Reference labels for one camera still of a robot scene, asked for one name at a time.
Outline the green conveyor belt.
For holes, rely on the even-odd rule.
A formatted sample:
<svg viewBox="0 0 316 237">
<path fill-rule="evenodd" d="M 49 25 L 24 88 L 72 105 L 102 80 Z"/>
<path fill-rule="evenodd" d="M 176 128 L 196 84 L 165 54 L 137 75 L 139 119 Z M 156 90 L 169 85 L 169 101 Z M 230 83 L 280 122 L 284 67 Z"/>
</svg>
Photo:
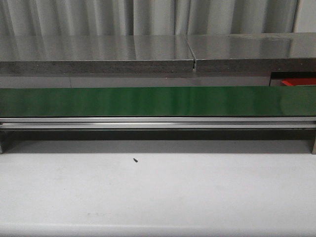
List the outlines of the green conveyor belt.
<svg viewBox="0 0 316 237">
<path fill-rule="evenodd" d="M 14 117 L 314 116 L 313 86 L 6 88 L 0 115 Z"/>
</svg>

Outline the grey left table slab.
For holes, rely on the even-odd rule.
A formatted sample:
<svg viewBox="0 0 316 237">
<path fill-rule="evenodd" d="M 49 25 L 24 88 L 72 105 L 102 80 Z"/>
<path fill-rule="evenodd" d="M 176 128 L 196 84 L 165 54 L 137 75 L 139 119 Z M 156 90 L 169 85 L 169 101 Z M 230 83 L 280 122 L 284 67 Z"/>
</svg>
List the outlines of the grey left table slab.
<svg viewBox="0 0 316 237">
<path fill-rule="evenodd" d="M 5 75 L 190 73 L 183 36 L 2 36 Z"/>
</svg>

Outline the grey table slab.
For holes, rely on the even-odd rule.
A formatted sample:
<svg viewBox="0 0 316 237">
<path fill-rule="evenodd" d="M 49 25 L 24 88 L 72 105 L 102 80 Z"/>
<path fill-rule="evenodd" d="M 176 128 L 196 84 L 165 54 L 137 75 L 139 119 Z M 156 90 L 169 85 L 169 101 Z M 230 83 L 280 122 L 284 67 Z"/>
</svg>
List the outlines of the grey table slab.
<svg viewBox="0 0 316 237">
<path fill-rule="evenodd" d="M 5 75 L 190 73 L 183 36 L 2 36 Z"/>
<path fill-rule="evenodd" d="M 189 35 L 198 73 L 314 72 L 315 33 Z"/>
</svg>

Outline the grey right table slab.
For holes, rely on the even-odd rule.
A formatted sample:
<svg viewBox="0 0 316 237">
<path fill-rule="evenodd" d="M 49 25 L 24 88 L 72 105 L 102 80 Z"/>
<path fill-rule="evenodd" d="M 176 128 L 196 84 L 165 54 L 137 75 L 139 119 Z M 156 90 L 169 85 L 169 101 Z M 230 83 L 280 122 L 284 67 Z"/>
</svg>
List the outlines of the grey right table slab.
<svg viewBox="0 0 316 237">
<path fill-rule="evenodd" d="M 314 72 L 315 33 L 189 35 L 198 73 Z"/>
</svg>

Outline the red plastic tray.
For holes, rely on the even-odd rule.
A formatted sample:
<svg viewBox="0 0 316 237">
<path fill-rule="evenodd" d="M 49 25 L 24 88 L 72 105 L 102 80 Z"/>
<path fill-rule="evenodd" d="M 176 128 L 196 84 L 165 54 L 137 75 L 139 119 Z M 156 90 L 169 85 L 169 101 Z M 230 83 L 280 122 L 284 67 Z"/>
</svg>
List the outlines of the red plastic tray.
<svg viewBox="0 0 316 237">
<path fill-rule="evenodd" d="M 281 83 L 286 86 L 316 86 L 316 78 L 286 78 Z"/>
</svg>

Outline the right conveyor support leg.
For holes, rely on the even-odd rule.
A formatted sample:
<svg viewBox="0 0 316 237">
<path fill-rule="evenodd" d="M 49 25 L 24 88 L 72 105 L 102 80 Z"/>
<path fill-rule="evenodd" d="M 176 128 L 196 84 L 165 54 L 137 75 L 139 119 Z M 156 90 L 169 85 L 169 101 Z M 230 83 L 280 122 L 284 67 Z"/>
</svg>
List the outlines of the right conveyor support leg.
<svg viewBox="0 0 316 237">
<path fill-rule="evenodd" d="M 316 154 L 316 130 L 312 131 L 312 146 L 311 146 L 311 154 Z"/>
</svg>

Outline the grey pleated curtain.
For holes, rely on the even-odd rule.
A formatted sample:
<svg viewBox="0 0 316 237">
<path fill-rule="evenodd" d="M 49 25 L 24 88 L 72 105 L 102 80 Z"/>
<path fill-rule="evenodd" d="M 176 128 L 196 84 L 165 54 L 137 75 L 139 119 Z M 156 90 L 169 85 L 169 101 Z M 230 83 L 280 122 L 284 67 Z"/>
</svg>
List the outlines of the grey pleated curtain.
<svg viewBox="0 0 316 237">
<path fill-rule="evenodd" d="M 292 32 L 296 0 L 3 0 L 3 36 Z"/>
</svg>

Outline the aluminium conveyor frame rail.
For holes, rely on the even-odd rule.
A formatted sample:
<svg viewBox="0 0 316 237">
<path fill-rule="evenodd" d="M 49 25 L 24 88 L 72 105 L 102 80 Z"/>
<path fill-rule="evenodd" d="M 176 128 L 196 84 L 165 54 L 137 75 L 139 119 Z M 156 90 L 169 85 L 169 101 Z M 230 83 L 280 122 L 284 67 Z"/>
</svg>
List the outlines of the aluminium conveyor frame rail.
<svg viewBox="0 0 316 237">
<path fill-rule="evenodd" d="M 9 129 L 315 129 L 315 117 L 21 117 Z"/>
</svg>

